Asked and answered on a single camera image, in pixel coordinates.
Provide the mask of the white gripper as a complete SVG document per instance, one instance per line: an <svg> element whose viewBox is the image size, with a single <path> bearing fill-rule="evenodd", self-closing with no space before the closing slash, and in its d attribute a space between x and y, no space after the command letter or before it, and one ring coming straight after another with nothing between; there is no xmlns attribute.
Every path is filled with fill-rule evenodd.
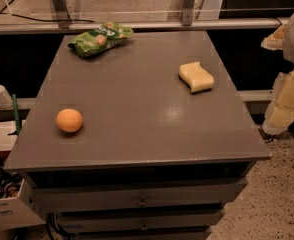
<svg viewBox="0 0 294 240"><path fill-rule="evenodd" d="M264 38L261 47L268 50L282 50L286 60L294 63L294 14L287 26L279 26ZM269 135L286 131L294 122L294 70L288 74L279 73L275 79L272 100L267 107L262 129Z"/></svg>

